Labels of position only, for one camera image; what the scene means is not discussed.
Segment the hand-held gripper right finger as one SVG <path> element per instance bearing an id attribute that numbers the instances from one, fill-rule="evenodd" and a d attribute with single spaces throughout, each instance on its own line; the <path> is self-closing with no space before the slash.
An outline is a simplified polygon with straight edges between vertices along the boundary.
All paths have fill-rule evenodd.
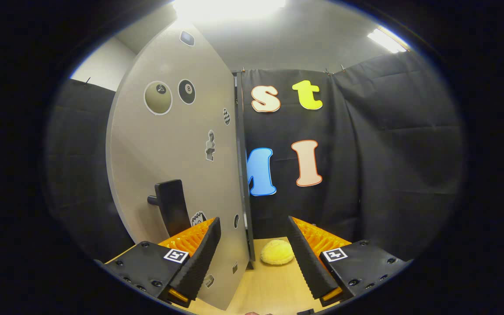
<path id="1" fill-rule="evenodd" d="M 324 307 L 373 291 L 412 263 L 295 217 L 287 219 L 287 239 L 312 297 Z"/>

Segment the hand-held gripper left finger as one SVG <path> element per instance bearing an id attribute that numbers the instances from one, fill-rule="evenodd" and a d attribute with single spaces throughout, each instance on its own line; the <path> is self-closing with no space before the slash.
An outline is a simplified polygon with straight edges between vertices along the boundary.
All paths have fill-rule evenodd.
<path id="1" fill-rule="evenodd" d="M 220 239 L 215 217 L 158 244 L 142 241 L 99 266 L 137 291 L 186 308 L 198 295 Z"/>

